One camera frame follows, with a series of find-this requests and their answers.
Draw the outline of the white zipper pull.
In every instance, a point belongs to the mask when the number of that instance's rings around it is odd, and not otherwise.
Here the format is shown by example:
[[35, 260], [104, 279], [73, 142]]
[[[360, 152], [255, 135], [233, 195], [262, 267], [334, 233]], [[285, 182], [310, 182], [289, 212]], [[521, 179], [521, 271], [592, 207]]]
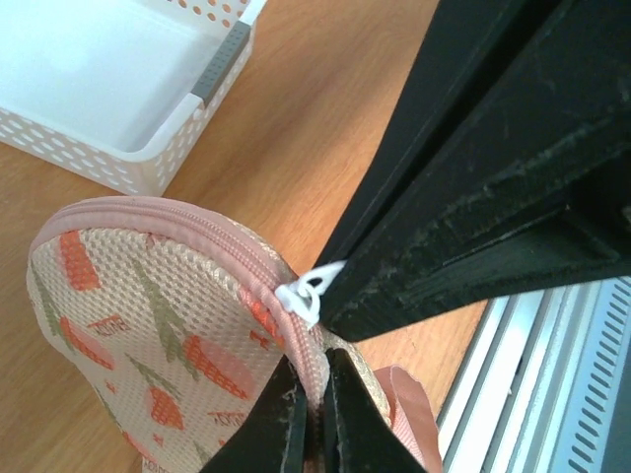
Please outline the white zipper pull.
[[321, 297], [345, 265], [341, 260], [318, 266], [296, 281], [280, 285], [274, 294], [286, 311], [299, 316], [311, 330], [319, 323]]

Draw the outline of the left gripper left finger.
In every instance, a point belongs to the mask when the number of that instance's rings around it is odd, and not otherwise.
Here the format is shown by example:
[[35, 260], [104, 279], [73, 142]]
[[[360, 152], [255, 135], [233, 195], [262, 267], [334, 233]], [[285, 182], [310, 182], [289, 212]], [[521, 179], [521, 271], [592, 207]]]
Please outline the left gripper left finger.
[[307, 423], [305, 391], [282, 358], [244, 423], [201, 473], [301, 473]]

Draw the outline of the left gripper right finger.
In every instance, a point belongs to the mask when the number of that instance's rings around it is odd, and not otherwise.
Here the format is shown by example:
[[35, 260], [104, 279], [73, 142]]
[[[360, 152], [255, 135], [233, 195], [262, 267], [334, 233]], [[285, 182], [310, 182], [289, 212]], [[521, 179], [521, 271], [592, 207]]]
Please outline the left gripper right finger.
[[323, 406], [323, 464], [330, 473], [422, 473], [370, 398], [350, 355], [329, 349]]

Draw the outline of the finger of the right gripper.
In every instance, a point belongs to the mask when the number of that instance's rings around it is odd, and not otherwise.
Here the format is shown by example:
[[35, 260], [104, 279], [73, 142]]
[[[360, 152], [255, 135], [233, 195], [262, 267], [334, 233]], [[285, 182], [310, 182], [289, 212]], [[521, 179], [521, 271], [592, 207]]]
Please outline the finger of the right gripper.
[[442, 1], [322, 254], [361, 341], [630, 272], [630, 5]]
[[570, 1], [442, 1], [376, 154], [320, 255], [373, 275], [411, 262], [567, 272], [576, 234], [547, 190], [563, 131], [548, 48]]

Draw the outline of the floral mesh laundry bag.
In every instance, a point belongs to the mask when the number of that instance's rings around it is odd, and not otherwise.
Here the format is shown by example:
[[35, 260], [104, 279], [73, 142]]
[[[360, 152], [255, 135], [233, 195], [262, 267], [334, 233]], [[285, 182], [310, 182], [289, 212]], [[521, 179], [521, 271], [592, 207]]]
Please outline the floral mesh laundry bag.
[[52, 216], [31, 245], [27, 286], [43, 336], [95, 390], [145, 471], [201, 472], [287, 358], [307, 397], [303, 472], [320, 472], [327, 350], [348, 352], [391, 425], [362, 355], [320, 316], [308, 330], [276, 298], [302, 275], [221, 214], [118, 196]]

